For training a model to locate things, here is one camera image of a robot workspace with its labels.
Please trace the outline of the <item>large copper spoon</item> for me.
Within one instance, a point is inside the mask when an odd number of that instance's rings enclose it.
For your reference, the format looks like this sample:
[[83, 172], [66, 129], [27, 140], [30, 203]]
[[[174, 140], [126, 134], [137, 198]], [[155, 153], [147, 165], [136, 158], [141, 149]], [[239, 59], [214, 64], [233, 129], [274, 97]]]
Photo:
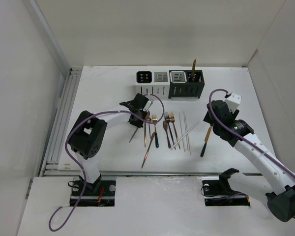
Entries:
[[146, 117], [145, 117], [145, 123], [144, 123], [144, 147], [146, 147], [147, 144], [147, 125], [146, 121], [148, 120], [150, 116], [150, 111], [147, 112]]

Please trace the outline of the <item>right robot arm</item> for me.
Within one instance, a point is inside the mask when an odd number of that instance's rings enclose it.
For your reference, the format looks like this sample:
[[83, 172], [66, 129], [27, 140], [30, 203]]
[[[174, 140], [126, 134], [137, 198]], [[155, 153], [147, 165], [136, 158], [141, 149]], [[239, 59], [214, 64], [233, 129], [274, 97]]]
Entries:
[[265, 180], [253, 180], [230, 168], [219, 175], [218, 188], [222, 195], [249, 195], [265, 204], [278, 220], [288, 222], [295, 218], [295, 173], [263, 145], [245, 121], [236, 119], [238, 106], [238, 102], [228, 99], [210, 101], [204, 122], [210, 124], [215, 135], [246, 157]]

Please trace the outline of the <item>gold knife black handle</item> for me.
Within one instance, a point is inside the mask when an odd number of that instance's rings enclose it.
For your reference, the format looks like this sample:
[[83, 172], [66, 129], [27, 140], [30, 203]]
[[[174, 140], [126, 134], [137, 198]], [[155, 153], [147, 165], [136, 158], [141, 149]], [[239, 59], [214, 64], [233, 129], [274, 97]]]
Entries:
[[212, 126], [210, 126], [207, 130], [207, 133], [206, 133], [206, 136], [205, 136], [205, 143], [204, 143], [204, 146], [202, 148], [202, 151], [201, 151], [201, 154], [200, 154], [200, 157], [203, 157], [204, 154], [205, 154], [205, 150], [206, 150], [206, 147], [207, 147], [207, 143], [208, 143], [208, 140], [209, 140], [209, 137], [210, 137], [210, 134], [211, 134], [211, 131], [212, 131]]

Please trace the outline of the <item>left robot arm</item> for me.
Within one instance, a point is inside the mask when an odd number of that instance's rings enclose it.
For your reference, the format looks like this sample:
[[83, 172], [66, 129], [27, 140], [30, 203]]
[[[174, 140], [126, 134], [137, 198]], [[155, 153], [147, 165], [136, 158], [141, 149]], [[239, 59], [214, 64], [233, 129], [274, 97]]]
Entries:
[[101, 173], [95, 155], [99, 153], [106, 130], [121, 123], [143, 127], [152, 104], [151, 99], [138, 93], [133, 100], [121, 102], [107, 111], [80, 113], [68, 135], [65, 148], [66, 151], [70, 148], [74, 153], [71, 158], [81, 169], [80, 181], [89, 195], [95, 195], [100, 190]]

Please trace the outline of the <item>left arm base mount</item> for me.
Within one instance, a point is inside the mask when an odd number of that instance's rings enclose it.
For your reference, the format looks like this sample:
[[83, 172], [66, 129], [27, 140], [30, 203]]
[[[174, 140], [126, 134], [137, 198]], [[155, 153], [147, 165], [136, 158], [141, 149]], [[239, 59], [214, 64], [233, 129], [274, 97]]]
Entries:
[[[78, 180], [69, 181], [71, 188], [69, 205], [73, 207], [82, 192], [84, 181], [80, 177]], [[114, 207], [116, 193], [116, 179], [101, 177], [94, 184], [87, 184], [78, 207]]]

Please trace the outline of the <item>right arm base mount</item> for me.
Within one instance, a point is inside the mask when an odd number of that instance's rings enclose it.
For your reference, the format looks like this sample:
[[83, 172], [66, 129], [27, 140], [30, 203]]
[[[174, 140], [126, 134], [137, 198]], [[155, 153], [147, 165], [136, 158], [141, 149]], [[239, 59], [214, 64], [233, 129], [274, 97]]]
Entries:
[[207, 207], [250, 206], [249, 197], [231, 189], [228, 180], [239, 170], [230, 168], [218, 176], [202, 177], [201, 194]]

